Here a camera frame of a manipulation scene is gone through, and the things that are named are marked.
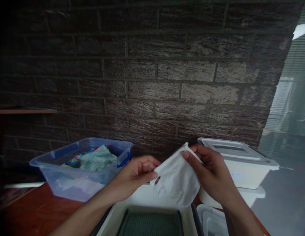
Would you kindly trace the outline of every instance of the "hand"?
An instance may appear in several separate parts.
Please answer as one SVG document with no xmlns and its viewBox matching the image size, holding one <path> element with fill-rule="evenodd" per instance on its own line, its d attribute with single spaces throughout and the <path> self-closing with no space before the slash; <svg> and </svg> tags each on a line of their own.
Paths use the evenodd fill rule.
<svg viewBox="0 0 305 236">
<path fill-rule="evenodd" d="M 123 201 L 140 186 L 158 177 L 154 172 L 161 162 L 150 155 L 135 157 L 100 192 L 109 204 Z"/>
<path fill-rule="evenodd" d="M 185 151 L 182 156 L 195 171 L 203 189 L 222 206 L 229 208 L 241 198 L 222 155 L 201 144 L 190 149 L 203 161 L 202 165 L 191 153 Z"/>
</svg>

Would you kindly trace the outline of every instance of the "fingernail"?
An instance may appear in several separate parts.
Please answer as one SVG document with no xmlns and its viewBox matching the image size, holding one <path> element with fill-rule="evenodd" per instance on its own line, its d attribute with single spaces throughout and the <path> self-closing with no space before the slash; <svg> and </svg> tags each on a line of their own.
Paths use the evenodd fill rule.
<svg viewBox="0 0 305 236">
<path fill-rule="evenodd" d="M 184 151 L 182 153 L 182 156 L 183 156 L 184 159 L 187 159 L 189 157 L 189 153 L 187 151 Z"/>
<path fill-rule="evenodd" d="M 157 172 L 154 172 L 154 173 L 152 174 L 152 177 L 153 177 L 153 179 L 156 179 L 156 178 L 158 177 L 158 173 L 157 173 Z"/>
</svg>

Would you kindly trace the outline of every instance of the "dark green fabric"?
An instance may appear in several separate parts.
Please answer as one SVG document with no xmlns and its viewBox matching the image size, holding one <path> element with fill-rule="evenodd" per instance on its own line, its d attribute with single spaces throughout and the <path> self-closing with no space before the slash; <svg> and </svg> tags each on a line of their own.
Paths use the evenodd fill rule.
<svg viewBox="0 0 305 236">
<path fill-rule="evenodd" d="M 126 212 L 118 236 L 183 236 L 179 212 L 173 215 Z"/>
</svg>

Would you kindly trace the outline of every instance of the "green towel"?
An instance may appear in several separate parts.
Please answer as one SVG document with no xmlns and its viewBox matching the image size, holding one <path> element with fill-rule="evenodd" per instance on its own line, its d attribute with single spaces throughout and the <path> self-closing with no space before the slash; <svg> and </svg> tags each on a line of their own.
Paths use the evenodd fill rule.
<svg viewBox="0 0 305 236">
<path fill-rule="evenodd" d="M 80 158 L 80 168 L 90 171 L 100 171 L 116 160 L 117 157 L 110 153 L 105 145 L 99 147 L 96 151 L 89 152 Z"/>
<path fill-rule="evenodd" d="M 132 213 L 127 210 L 118 236 L 183 236 L 179 211 L 176 214 Z"/>
</svg>

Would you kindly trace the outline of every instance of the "plastic storage box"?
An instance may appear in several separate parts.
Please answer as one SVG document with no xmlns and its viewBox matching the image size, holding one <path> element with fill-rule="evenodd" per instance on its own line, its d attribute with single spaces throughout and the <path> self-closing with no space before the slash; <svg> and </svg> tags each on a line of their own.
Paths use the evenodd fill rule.
<svg viewBox="0 0 305 236">
<path fill-rule="evenodd" d="M 98 171 L 87 171 L 62 164 L 83 152 L 105 145 L 117 156 L 109 167 Z M 110 182 L 128 162 L 133 143 L 101 138 L 86 138 L 54 151 L 42 154 L 30 161 L 39 167 L 55 196 L 85 202 Z"/>
<path fill-rule="evenodd" d="M 237 187 L 257 189 L 270 170 L 279 170 L 275 160 L 241 142 L 198 138 L 204 146 L 220 152 Z"/>
<path fill-rule="evenodd" d="M 200 204 L 197 207 L 198 218 L 204 236 L 228 236 L 225 214 L 210 206 Z"/>
<path fill-rule="evenodd" d="M 199 235 L 192 206 L 178 209 L 176 202 L 170 197 L 158 198 L 158 194 L 153 190 L 154 186 L 144 184 L 139 187 L 128 199 L 114 204 L 108 213 L 105 221 L 98 231 L 97 236 L 117 235 L 122 223 L 124 213 L 127 209 L 132 212 L 155 212 L 172 214 L 177 210 L 181 213 L 181 221 L 184 235 Z"/>
<path fill-rule="evenodd" d="M 244 201 L 247 203 L 249 208 L 252 207 L 253 203 L 257 198 L 265 198 L 265 191 L 264 189 L 259 186 L 257 189 L 247 189 L 247 188 L 237 188 L 241 196 L 243 197 Z M 209 205 L 214 208 L 222 209 L 220 203 L 214 200 L 211 196 L 209 196 L 203 188 L 199 190 L 199 199 L 205 205 Z"/>
</svg>

